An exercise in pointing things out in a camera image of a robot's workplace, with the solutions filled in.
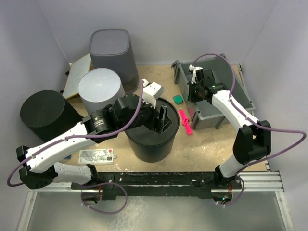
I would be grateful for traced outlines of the black smooth round bin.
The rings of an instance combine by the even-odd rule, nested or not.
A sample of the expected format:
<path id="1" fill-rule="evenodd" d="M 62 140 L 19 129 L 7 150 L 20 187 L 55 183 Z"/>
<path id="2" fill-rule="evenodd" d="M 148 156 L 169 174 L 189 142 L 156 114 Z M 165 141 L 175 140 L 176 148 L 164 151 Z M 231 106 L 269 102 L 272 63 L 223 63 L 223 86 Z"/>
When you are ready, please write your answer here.
<path id="1" fill-rule="evenodd" d="M 167 116 L 172 122 L 163 133 L 158 134 L 145 126 L 125 131 L 134 154 L 147 163 L 161 161 L 169 155 L 180 126 L 180 118 L 174 105 L 164 98 L 159 98 L 157 106 L 162 105 L 167 107 Z"/>

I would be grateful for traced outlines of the grey plastic tray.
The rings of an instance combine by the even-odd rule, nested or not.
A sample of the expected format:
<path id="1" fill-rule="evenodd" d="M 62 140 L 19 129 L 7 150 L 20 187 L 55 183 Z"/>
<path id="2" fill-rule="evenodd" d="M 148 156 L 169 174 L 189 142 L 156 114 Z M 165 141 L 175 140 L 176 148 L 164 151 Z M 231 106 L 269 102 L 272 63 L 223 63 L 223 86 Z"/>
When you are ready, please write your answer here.
<path id="1" fill-rule="evenodd" d="M 201 68 L 196 72 L 190 71 L 189 66 L 190 63 L 176 60 L 171 68 L 174 70 L 174 83 L 179 86 L 191 119 L 190 127 L 194 130 L 220 129 L 229 121 L 212 105 L 212 97 L 221 90 L 231 89 L 235 71 L 217 56 L 195 62 L 194 66 Z"/>

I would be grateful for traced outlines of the light grey round bin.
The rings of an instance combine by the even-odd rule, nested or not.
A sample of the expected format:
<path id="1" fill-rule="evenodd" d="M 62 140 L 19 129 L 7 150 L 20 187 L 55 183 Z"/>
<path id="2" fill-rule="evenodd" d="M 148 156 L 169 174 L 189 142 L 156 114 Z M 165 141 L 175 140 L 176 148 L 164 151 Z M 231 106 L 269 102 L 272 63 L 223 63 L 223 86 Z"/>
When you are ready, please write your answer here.
<path id="1" fill-rule="evenodd" d="M 85 74 L 79 82 L 78 93 L 89 115 L 125 96 L 119 75 L 106 68 Z"/>

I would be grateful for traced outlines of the grey mesh bin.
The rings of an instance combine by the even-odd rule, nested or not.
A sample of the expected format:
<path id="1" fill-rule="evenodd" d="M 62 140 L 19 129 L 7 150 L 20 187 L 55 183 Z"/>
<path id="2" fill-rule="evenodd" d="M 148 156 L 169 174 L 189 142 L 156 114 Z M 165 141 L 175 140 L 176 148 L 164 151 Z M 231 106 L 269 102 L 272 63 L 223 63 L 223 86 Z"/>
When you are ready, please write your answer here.
<path id="1" fill-rule="evenodd" d="M 90 38 L 89 53 L 93 68 L 115 71 L 126 93 L 137 89 L 139 74 L 128 31 L 124 29 L 95 31 Z"/>

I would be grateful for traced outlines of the black ribbed bin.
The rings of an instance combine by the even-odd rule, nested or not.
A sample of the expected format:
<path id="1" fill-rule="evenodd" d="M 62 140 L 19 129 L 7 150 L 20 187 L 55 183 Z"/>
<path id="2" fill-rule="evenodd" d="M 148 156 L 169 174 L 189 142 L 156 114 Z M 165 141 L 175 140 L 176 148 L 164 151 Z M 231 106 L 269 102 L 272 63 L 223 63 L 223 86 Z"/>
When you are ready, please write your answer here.
<path id="1" fill-rule="evenodd" d="M 61 93 L 43 90 L 26 99 L 20 118 L 43 142 L 48 142 L 73 128 L 83 116 Z"/>

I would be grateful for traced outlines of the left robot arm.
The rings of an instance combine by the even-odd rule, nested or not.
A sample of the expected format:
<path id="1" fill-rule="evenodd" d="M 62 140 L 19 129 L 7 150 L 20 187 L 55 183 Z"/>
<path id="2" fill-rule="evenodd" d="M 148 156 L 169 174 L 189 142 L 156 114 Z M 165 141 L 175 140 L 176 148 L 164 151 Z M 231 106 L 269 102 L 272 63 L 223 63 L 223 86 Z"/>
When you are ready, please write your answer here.
<path id="1" fill-rule="evenodd" d="M 91 164 L 72 166 L 60 163 L 64 157 L 113 139 L 122 131 L 146 127 L 158 134 L 165 132 L 173 121 L 165 103 L 146 103 L 137 95 L 119 98 L 113 105 L 94 111 L 73 128 L 53 140 L 33 148 L 20 146 L 16 150 L 20 180 L 30 189 L 40 189 L 53 182 L 85 185 L 89 189 L 99 184 L 98 173 Z"/>

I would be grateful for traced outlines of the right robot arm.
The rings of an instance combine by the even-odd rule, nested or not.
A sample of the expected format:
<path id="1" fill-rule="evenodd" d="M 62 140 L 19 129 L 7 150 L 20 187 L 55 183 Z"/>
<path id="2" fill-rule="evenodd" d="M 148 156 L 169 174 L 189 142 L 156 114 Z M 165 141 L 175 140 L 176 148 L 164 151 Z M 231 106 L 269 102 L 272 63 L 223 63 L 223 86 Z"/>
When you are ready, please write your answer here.
<path id="1" fill-rule="evenodd" d="M 189 101 L 196 103 L 206 100 L 222 112 L 236 131 L 232 156 L 217 166 L 214 173 L 215 185 L 226 188 L 244 166 L 270 154 L 270 124 L 248 113 L 223 83 L 215 82 L 211 69 L 190 65 L 189 71 L 192 74 L 188 84 Z"/>

